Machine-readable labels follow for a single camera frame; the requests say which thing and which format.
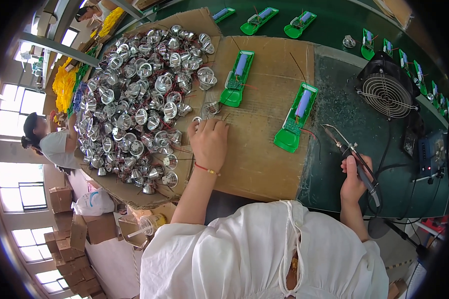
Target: cardboard mat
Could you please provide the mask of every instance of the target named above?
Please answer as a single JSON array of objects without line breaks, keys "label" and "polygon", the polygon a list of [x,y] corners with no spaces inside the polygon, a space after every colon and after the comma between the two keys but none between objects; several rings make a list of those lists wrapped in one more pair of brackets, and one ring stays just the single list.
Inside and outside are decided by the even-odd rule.
[{"label": "cardboard mat", "polygon": [[314,83],[313,44],[265,36],[222,37],[212,69],[218,79],[205,102],[219,100],[239,50],[254,51],[243,101],[238,108],[223,106],[228,154],[215,189],[255,200],[294,200],[298,192],[309,136],[302,134],[296,152],[273,141],[293,104],[300,83]]}]

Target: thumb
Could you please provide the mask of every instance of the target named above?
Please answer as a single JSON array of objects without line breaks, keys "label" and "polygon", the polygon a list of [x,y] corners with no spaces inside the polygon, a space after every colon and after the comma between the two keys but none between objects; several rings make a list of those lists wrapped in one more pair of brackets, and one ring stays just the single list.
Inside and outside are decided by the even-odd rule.
[{"label": "thumb", "polygon": [[356,159],[349,155],[346,158],[347,179],[352,182],[358,182],[358,167],[356,165]]}]

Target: blue logo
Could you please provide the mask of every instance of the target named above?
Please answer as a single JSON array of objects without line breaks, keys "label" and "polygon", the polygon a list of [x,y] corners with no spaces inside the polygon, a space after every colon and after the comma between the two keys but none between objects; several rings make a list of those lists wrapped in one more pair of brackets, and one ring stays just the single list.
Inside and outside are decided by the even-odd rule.
[{"label": "blue logo", "polygon": [[91,204],[91,198],[92,198],[93,195],[95,195],[95,194],[98,194],[98,192],[95,191],[95,192],[92,192],[92,193],[90,194],[90,206],[91,206],[91,207],[93,207],[93,205]]}]

